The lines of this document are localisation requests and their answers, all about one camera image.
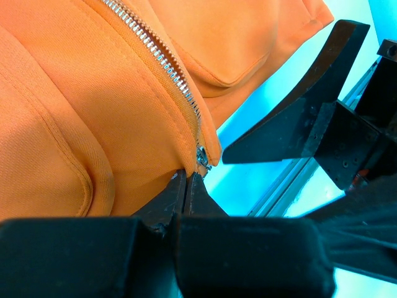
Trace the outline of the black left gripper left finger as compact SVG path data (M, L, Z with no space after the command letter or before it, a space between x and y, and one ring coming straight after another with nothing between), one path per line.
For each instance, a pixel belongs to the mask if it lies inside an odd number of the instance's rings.
M2 297L179 297L169 224L187 178L129 217L24 218L1 223Z

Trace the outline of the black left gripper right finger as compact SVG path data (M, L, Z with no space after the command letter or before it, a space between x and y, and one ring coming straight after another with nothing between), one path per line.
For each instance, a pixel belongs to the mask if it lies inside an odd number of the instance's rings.
M230 217L202 177L188 182L174 222L174 264L184 297L332 297L334 266L313 221Z

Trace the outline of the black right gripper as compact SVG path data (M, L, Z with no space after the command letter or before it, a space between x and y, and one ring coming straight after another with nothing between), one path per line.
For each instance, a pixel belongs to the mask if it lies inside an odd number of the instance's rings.
M311 157L310 132L322 104L341 92L370 25L334 24L318 56L298 84L262 120L223 151L225 164ZM396 173L396 41L385 39L377 66L354 109L332 105L317 163L342 190Z

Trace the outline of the orange zip jacket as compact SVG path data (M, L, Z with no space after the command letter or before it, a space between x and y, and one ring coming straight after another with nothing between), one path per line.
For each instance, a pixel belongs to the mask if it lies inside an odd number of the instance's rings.
M1 218L132 215L333 21L323 1L2 1Z

